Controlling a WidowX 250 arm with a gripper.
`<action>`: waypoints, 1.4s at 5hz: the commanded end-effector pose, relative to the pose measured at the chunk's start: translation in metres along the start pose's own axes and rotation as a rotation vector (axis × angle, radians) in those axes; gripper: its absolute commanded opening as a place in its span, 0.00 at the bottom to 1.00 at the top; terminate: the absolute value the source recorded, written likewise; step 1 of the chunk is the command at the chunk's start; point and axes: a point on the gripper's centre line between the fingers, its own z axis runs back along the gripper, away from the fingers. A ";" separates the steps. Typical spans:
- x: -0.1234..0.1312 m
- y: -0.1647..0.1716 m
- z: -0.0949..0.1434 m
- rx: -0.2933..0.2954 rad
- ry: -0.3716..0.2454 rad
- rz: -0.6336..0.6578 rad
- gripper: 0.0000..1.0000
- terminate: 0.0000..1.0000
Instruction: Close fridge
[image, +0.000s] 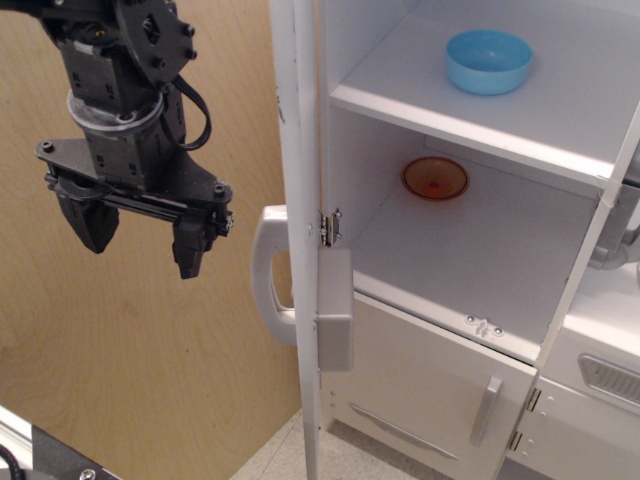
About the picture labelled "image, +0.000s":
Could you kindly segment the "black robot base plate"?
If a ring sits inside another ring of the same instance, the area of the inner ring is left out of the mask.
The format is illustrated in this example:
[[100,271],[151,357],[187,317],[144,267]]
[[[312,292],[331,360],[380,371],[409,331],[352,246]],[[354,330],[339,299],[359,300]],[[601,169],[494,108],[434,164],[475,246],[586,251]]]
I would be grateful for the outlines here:
[[2,479],[119,479],[81,454],[1,407]]

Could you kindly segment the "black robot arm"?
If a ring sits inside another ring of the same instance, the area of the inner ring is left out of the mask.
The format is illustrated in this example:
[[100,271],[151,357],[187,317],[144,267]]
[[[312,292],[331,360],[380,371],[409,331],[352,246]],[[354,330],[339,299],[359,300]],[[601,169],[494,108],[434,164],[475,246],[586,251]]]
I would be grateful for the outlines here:
[[36,18],[61,54],[67,107],[80,139],[45,140],[35,150],[46,182],[83,245],[103,252],[121,211],[169,222],[182,278],[233,225],[231,187],[191,152],[212,128],[187,137],[184,102],[206,103],[182,77],[196,56],[194,27],[172,1],[5,1]]

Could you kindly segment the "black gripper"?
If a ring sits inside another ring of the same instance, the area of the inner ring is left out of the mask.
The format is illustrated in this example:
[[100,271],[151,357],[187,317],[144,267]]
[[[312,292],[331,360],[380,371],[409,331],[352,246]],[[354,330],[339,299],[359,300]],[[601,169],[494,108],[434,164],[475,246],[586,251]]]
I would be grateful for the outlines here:
[[130,111],[112,113],[69,95],[84,135],[46,140],[35,154],[82,244],[96,254],[112,240],[119,211],[173,224],[172,251],[182,279],[199,275],[215,238],[228,235],[232,189],[190,156],[178,92],[158,93]]

